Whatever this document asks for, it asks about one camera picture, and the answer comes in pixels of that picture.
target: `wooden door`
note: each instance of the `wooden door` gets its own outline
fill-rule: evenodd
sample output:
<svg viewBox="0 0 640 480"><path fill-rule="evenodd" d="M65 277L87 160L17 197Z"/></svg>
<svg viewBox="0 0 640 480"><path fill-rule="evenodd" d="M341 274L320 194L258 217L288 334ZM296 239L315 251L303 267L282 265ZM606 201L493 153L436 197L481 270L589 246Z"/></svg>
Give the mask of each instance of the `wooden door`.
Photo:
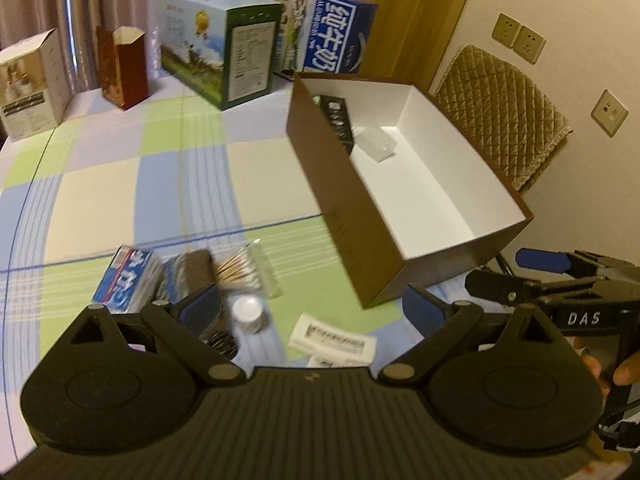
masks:
<svg viewBox="0 0 640 480"><path fill-rule="evenodd" d="M378 4L360 74L415 81L426 92L466 0L369 0Z"/></svg>

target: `plaid tablecloth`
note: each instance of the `plaid tablecloth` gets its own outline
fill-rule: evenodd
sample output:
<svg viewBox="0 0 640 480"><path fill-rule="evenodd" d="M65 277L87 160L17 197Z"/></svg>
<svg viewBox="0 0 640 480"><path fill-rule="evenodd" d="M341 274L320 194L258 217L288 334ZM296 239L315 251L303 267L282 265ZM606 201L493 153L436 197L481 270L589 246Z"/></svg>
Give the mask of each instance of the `plaid tablecloth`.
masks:
<svg viewBox="0 0 640 480"><path fill-rule="evenodd" d="M220 112L173 78L151 83L127 112L80 94L60 127L0 152L0 471L33 447L24 381L121 244L171 256L262 240L284 294L268 302L264 330L237 334L247 372L306 364L286 345L303 312L377 335L373 373L421 339L399 301L361 309L286 137L288 84ZM468 298L461 278L433 291Z"/></svg>

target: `gift box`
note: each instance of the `gift box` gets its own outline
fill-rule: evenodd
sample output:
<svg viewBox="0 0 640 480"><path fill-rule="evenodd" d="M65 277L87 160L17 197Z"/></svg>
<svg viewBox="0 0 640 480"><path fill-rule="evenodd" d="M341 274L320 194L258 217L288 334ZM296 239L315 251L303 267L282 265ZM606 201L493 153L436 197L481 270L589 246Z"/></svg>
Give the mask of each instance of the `gift box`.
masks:
<svg viewBox="0 0 640 480"><path fill-rule="evenodd" d="M13 140L58 126L70 99L55 28L0 52L0 114Z"/></svg>
<svg viewBox="0 0 640 480"><path fill-rule="evenodd" d="M220 109L271 91L282 6L271 0L160 0L162 67Z"/></svg>
<svg viewBox="0 0 640 480"><path fill-rule="evenodd" d="M135 27L115 32L97 27L98 83L105 99L128 110L149 96L145 33Z"/></svg>
<svg viewBox="0 0 640 480"><path fill-rule="evenodd" d="M283 5L275 70L357 73L377 5L364 0L274 0Z"/></svg>
<svg viewBox="0 0 640 480"><path fill-rule="evenodd" d="M313 96L344 99L354 130L382 129L394 153L344 149ZM434 285L494 258L531 221L472 139L411 84L297 74L287 134L362 306Z"/></svg>

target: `outlet cover plate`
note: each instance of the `outlet cover plate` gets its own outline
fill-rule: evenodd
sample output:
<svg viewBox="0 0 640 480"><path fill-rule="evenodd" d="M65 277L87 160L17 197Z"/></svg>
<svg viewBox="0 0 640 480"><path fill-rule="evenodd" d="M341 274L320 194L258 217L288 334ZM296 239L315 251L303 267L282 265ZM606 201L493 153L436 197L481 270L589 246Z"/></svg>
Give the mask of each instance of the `outlet cover plate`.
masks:
<svg viewBox="0 0 640 480"><path fill-rule="evenodd" d="M524 59L533 64L540 57L545 45L545 38L531 30L529 27L522 27L518 37L516 38L516 42L513 44L513 49Z"/></svg>
<svg viewBox="0 0 640 480"><path fill-rule="evenodd" d="M498 21L495 23L494 31L491 37L495 41L499 41L504 46L511 48L518 37L520 31L520 23L510 18L506 14L498 16Z"/></svg>
<svg viewBox="0 0 640 480"><path fill-rule="evenodd" d="M591 117L600 125L609 137L613 137L622 126L629 111L618 101L609 90L602 93L602 97L591 112Z"/></svg>

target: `brown paper bag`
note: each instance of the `brown paper bag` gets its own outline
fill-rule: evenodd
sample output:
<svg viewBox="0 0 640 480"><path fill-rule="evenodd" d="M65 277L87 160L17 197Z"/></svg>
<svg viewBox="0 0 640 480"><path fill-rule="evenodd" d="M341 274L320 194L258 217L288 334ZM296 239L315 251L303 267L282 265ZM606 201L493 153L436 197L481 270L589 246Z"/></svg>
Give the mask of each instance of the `brown paper bag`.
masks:
<svg viewBox="0 0 640 480"><path fill-rule="evenodd" d="M145 33L135 27L115 32L97 27L98 82L102 95L128 110L149 96Z"/></svg>

